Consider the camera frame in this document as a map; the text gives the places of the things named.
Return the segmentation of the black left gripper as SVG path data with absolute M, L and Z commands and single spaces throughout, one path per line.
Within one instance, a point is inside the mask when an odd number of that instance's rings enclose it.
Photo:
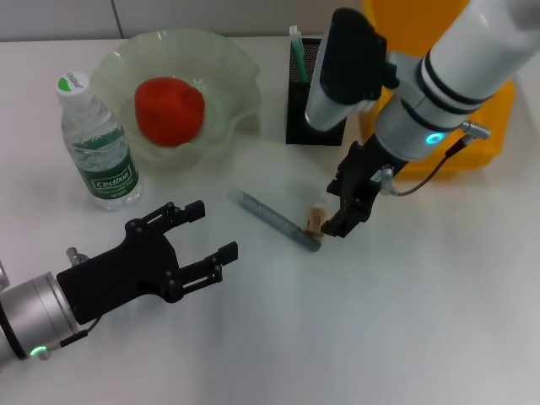
M 199 262 L 179 267 L 165 233 L 205 216 L 203 201 L 184 208 L 173 202 L 127 224 L 123 242 L 57 275 L 77 323 L 89 321 L 143 295 L 175 303 L 223 281 L 223 267 L 238 259 L 235 241 Z

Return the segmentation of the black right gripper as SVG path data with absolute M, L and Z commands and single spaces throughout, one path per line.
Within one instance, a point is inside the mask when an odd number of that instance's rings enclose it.
M 368 220 L 379 193 L 371 177 L 385 165 L 397 170 L 397 158 L 381 145 L 375 134 L 362 145 L 351 145 L 327 186 L 328 193 L 340 197 L 340 208 L 322 225 L 325 235 L 345 238 L 358 224 Z

